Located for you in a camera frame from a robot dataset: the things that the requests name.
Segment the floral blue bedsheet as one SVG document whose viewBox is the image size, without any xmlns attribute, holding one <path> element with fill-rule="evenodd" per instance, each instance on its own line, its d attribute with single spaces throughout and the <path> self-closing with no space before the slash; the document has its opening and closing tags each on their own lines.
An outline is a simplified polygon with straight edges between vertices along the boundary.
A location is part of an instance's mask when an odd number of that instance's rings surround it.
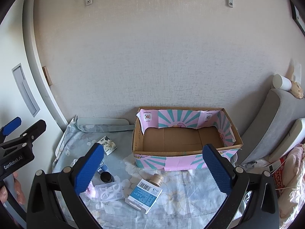
<svg viewBox="0 0 305 229">
<path fill-rule="evenodd" d="M 225 109 L 141 108 L 134 125 L 73 118 L 53 170 L 75 164 L 94 143 L 107 148 L 80 196 L 103 228 L 203 228 L 226 199 L 203 146 L 228 160 L 242 147 Z"/>
</svg>

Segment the pink fluffy sock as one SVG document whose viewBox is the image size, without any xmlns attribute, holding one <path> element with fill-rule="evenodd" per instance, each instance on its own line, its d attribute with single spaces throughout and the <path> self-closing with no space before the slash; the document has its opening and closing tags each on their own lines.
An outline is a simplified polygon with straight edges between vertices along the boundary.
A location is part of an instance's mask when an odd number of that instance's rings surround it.
<svg viewBox="0 0 305 229">
<path fill-rule="evenodd" d="M 89 183 L 89 185 L 88 185 L 88 187 L 85 191 L 85 194 L 88 198 L 95 198 L 96 197 L 96 190 L 95 190 L 95 187 L 92 184 L 92 182 Z"/>
</svg>

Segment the small blue box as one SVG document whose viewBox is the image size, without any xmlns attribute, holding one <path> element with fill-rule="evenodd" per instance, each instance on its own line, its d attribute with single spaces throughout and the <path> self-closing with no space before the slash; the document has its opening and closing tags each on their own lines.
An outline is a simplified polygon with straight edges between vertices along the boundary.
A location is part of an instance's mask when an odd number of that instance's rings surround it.
<svg viewBox="0 0 305 229">
<path fill-rule="evenodd" d="M 109 171 L 108 166 L 103 161 L 101 161 L 97 169 L 98 174 L 100 175 L 101 173 L 108 171 Z"/>
</svg>

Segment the small wooden wall block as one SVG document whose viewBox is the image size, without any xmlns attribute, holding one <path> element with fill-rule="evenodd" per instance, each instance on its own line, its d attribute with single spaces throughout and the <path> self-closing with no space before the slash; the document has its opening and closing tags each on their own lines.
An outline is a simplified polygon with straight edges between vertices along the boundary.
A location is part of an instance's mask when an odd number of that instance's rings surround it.
<svg viewBox="0 0 305 229">
<path fill-rule="evenodd" d="M 50 78 L 48 69 L 47 69 L 46 66 L 43 66 L 43 67 L 42 67 L 42 70 L 43 70 L 44 76 L 45 76 L 45 78 L 46 78 L 46 82 L 47 82 L 48 86 L 50 87 L 50 86 L 52 85 L 52 80 L 51 80 L 51 78 Z"/>
</svg>

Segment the grey chair backrest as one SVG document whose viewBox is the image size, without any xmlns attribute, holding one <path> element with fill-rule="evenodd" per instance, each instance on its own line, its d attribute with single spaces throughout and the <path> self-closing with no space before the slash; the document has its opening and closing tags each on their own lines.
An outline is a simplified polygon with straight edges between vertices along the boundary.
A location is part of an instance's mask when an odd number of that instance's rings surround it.
<svg viewBox="0 0 305 229">
<path fill-rule="evenodd" d="M 237 165 L 270 155 L 288 134 L 297 119 L 304 118 L 304 99 L 271 89 L 251 125 L 241 136 L 243 146 L 237 152 Z"/>
</svg>

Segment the black cosmetic jar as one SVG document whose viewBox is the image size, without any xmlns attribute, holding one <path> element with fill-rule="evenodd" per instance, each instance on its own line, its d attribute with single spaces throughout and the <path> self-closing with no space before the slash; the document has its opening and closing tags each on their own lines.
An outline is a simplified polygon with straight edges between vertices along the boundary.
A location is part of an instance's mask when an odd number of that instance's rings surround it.
<svg viewBox="0 0 305 229">
<path fill-rule="evenodd" d="M 115 181 L 114 176 L 110 172 L 107 172 L 107 171 L 101 172 L 100 179 L 105 184 L 108 184 L 108 183 L 111 183 L 111 182 Z"/>
</svg>

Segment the framed picture on wall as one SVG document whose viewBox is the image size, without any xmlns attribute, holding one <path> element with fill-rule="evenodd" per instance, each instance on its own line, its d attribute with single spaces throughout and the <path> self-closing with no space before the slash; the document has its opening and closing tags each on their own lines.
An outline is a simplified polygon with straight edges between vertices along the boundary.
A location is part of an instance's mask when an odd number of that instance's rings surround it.
<svg viewBox="0 0 305 229">
<path fill-rule="evenodd" d="M 305 23 L 304 23 L 301 15 L 299 13 L 299 11 L 291 0 L 290 0 L 290 5 L 291 5 L 293 20 L 295 21 L 295 23 L 297 24 L 297 26 L 301 30 L 302 34 L 305 35 Z"/>
</svg>

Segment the white paper cup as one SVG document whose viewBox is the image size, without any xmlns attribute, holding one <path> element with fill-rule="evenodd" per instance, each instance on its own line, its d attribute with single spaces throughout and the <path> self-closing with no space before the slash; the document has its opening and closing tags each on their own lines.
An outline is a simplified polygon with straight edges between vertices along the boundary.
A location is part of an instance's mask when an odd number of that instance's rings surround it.
<svg viewBox="0 0 305 229">
<path fill-rule="evenodd" d="M 274 77 L 272 78 L 272 84 L 274 88 L 280 90 L 289 91 L 292 88 L 292 82 L 288 78 L 280 74 L 274 75 Z"/>
</svg>

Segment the floral tissue pack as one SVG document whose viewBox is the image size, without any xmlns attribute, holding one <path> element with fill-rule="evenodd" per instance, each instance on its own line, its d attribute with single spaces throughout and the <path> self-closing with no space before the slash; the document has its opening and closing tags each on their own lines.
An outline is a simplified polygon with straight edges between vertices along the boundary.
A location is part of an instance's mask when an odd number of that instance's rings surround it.
<svg viewBox="0 0 305 229">
<path fill-rule="evenodd" d="M 117 149 L 116 144 L 107 136 L 101 138 L 97 143 L 103 146 L 104 152 L 107 156 Z"/>
</svg>

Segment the stuffed toy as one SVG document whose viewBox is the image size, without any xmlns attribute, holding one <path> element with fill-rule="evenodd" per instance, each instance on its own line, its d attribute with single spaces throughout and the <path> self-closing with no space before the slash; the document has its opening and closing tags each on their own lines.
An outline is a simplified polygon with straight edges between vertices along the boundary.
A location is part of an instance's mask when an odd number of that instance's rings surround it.
<svg viewBox="0 0 305 229">
<path fill-rule="evenodd" d="M 292 87 L 290 88 L 289 92 L 295 98 L 303 99 L 304 91 L 301 86 L 301 80 L 302 80 L 301 64 L 291 59 L 285 77 L 288 78 L 292 83 Z"/>
</svg>

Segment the white blue carton box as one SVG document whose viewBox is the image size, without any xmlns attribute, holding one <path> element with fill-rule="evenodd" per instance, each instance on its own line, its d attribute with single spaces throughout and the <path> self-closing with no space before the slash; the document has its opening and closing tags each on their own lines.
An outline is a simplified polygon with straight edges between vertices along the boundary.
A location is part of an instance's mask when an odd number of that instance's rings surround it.
<svg viewBox="0 0 305 229">
<path fill-rule="evenodd" d="M 141 179 L 130 195 L 125 198 L 125 202 L 136 210 L 148 214 L 161 193 L 160 187 Z"/>
</svg>

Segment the pink blanket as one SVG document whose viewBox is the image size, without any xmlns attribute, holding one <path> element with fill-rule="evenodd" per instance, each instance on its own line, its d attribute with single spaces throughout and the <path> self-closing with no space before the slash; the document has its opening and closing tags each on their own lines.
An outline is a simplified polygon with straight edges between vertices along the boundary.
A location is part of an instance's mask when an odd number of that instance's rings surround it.
<svg viewBox="0 0 305 229">
<path fill-rule="evenodd" d="M 288 228 L 304 205 L 304 144 L 296 145 L 281 161 L 282 165 L 273 177 L 278 195 L 280 228 Z"/>
</svg>

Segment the clear plastic floss box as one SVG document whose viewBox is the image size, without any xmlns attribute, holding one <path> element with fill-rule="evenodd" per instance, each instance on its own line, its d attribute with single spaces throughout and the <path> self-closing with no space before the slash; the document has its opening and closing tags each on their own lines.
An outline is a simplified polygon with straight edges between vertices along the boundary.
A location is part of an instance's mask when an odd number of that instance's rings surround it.
<svg viewBox="0 0 305 229">
<path fill-rule="evenodd" d="M 125 197 L 121 183 L 118 181 L 95 186 L 95 199 L 102 202 L 112 202 Z"/>
</svg>

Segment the beige cosmetic jar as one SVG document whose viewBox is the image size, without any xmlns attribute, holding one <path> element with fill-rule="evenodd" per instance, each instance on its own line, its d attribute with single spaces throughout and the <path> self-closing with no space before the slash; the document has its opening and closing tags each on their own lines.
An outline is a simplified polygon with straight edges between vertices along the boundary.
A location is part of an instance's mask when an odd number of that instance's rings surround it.
<svg viewBox="0 0 305 229">
<path fill-rule="evenodd" d="M 149 182 L 157 187 L 161 187 L 163 180 L 164 178 L 162 175 L 155 173 L 154 175 L 151 176 Z"/>
</svg>

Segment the pink teal cardboard box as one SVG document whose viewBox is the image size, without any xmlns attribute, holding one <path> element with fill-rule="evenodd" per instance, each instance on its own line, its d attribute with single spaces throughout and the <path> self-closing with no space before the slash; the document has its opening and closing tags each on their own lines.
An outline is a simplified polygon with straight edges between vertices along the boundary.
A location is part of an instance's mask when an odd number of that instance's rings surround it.
<svg viewBox="0 0 305 229">
<path fill-rule="evenodd" d="M 142 107 L 137 111 L 132 153 L 138 168 L 204 169 L 202 149 L 206 144 L 227 159 L 243 146 L 224 108 Z"/>
</svg>

